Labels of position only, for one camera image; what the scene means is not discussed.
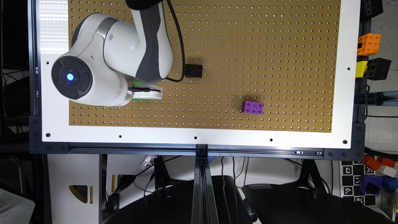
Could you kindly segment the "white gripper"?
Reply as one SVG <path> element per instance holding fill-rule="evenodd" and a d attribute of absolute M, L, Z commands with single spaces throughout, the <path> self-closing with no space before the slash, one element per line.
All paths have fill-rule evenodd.
<path fill-rule="evenodd" d="M 133 93 L 135 100 L 161 100 L 163 97 L 163 89 L 157 85 L 144 83 L 133 83 L 128 88 Z"/>

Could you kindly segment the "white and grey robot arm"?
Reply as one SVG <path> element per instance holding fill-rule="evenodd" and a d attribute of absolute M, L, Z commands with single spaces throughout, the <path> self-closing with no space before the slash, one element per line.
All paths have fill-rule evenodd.
<path fill-rule="evenodd" d="M 127 1 L 133 24 L 102 13 L 86 17 L 70 50 L 52 66 L 58 92 L 76 103 L 124 106 L 133 99 L 160 100 L 173 64 L 161 1 Z"/>

